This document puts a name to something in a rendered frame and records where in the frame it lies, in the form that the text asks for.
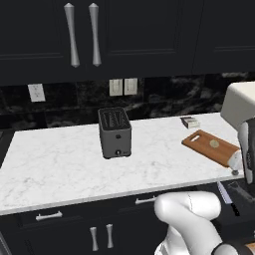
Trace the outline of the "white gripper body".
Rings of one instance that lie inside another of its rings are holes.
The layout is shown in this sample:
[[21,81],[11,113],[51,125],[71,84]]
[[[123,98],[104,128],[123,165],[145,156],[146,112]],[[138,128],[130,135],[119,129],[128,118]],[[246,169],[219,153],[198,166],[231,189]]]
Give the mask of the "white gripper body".
[[228,159],[228,165],[232,170],[242,170],[243,169],[241,150],[236,150],[231,155],[231,157]]

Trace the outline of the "wooden cutting board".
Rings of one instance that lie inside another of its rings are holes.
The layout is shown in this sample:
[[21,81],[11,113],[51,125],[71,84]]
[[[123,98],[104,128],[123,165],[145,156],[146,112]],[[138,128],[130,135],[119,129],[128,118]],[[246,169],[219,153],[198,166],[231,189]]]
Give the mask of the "wooden cutting board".
[[[219,147],[213,148],[209,144],[213,139],[219,142]],[[238,146],[201,129],[185,138],[181,143],[224,167],[229,166],[228,159],[236,150],[239,150]]]

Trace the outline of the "open black drawer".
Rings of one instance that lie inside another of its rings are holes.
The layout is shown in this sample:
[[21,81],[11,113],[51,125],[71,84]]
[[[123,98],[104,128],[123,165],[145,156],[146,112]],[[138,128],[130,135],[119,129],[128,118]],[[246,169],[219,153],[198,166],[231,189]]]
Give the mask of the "open black drawer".
[[255,201],[250,201],[241,190],[247,190],[244,179],[222,181],[240,215],[236,216],[232,207],[226,204],[215,182],[196,186],[199,191],[215,193],[221,201],[220,215],[212,221],[221,238],[228,240],[255,240]]

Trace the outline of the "small grey white box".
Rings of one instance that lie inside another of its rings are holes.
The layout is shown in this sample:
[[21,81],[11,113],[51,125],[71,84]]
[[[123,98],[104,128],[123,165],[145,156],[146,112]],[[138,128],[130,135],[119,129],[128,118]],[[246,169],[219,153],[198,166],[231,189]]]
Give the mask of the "small grey white box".
[[200,122],[194,117],[182,117],[182,123],[186,128],[199,128]]

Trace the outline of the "black drawer front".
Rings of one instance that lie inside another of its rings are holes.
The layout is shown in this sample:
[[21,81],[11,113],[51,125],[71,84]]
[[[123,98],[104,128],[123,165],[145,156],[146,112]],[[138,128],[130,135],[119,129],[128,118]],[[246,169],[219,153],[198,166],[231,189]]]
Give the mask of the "black drawer front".
[[132,209],[141,209],[144,207],[152,207],[154,202],[142,203],[135,205],[135,200],[138,199],[148,199],[155,196],[158,198],[162,194],[166,194],[169,192],[185,192],[185,191],[196,191],[197,188],[195,186],[191,187],[183,187],[183,188],[176,188],[176,189],[168,189],[168,190],[161,190],[158,192],[150,192],[150,193],[141,193],[136,195],[130,195],[125,197],[116,198],[113,202],[113,207],[116,212],[124,212]]
[[[36,216],[39,213],[41,215],[49,215],[57,213],[59,210],[63,213],[61,218],[47,219],[43,221],[36,220]],[[111,215],[115,212],[116,210],[111,203],[97,201],[22,212],[16,216],[16,219],[18,226],[21,229],[28,229],[50,223],[97,219],[101,216]]]

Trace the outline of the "black lower cupboard door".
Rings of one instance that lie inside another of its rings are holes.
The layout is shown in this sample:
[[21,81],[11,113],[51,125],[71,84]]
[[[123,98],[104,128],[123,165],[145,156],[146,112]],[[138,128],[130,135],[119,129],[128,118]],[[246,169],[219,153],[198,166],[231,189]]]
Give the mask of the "black lower cupboard door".
[[[153,212],[119,214],[101,219],[99,247],[102,255],[154,255],[163,241],[167,225]],[[106,225],[113,225],[114,248],[108,248]]]
[[82,221],[24,231],[29,255],[100,255],[90,227]]

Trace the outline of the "black cupboard door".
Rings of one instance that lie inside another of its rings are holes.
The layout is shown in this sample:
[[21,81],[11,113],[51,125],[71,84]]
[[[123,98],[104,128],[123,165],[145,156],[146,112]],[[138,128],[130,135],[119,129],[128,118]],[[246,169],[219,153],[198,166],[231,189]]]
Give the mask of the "black cupboard door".
[[0,0],[0,86],[76,81],[72,21],[78,0]]
[[[154,255],[163,241],[167,225],[153,212],[119,214],[101,219],[99,247],[102,255]],[[113,225],[114,248],[108,248],[106,225]]]
[[97,79],[187,75],[192,69],[199,0],[94,0],[102,64]]
[[90,227],[82,221],[24,231],[29,255],[100,255]]
[[194,74],[255,72],[255,0],[204,0]]

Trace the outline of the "grey toaster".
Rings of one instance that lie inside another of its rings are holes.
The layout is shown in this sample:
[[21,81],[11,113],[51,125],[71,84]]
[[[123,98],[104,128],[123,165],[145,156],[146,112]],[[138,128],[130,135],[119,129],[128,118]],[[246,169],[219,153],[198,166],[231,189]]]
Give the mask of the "grey toaster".
[[131,125],[124,108],[98,110],[103,157],[106,159],[131,155]]

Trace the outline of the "black upper cupboard door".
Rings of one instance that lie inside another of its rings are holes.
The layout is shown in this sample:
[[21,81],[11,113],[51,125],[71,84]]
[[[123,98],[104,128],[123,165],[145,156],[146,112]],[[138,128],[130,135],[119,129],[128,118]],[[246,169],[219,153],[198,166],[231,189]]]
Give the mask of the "black upper cupboard door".
[[72,21],[78,0],[0,0],[0,86],[76,81]]
[[194,74],[255,72],[255,0],[204,0]]
[[102,64],[97,79],[187,75],[192,69],[199,0],[94,0]]

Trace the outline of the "black hob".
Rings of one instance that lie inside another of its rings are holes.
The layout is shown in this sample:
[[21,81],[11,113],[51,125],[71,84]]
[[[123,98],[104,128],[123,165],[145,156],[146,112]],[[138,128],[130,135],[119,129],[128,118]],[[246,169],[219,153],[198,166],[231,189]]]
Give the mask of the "black hob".
[[4,158],[7,154],[14,133],[15,132],[12,129],[0,130],[0,167],[2,166]]

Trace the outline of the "white light switch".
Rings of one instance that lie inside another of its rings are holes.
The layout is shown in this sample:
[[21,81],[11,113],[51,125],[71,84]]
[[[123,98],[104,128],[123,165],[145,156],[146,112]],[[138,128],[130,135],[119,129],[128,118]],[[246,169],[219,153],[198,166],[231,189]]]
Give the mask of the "white light switch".
[[131,96],[137,94],[137,78],[125,79],[125,95]]
[[114,79],[110,80],[110,96],[117,97],[123,94],[123,80]]

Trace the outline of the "white wall outlet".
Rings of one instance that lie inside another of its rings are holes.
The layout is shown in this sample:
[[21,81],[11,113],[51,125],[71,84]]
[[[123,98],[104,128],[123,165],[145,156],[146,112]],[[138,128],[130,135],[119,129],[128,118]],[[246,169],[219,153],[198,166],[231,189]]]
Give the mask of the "white wall outlet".
[[28,86],[32,103],[44,102],[46,100],[42,84],[31,84]]

